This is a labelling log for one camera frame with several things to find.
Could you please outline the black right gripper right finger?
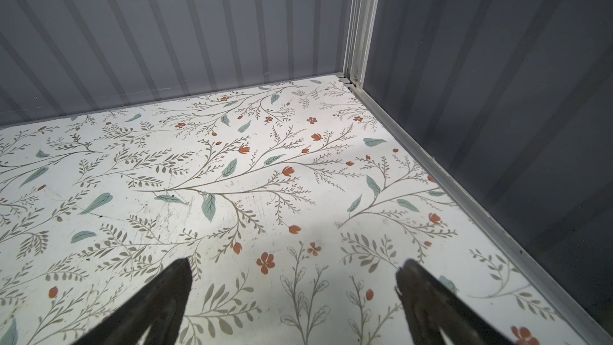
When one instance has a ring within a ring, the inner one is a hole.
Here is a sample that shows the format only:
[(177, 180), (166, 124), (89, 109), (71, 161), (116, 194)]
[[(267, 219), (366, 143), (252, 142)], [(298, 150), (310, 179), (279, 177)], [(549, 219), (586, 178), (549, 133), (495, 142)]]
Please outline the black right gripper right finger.
[(396, 272), (396, 293), (414, 344), (510, 344), (416, 260)]

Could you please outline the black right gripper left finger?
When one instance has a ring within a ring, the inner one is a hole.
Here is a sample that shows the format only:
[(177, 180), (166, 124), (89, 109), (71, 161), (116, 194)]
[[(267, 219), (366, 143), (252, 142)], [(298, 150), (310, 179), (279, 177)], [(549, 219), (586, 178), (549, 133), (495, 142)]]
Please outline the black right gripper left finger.
[(77, 344), (174, 344), (188, 303), (193, 274), (186, 258), (172, 262)]

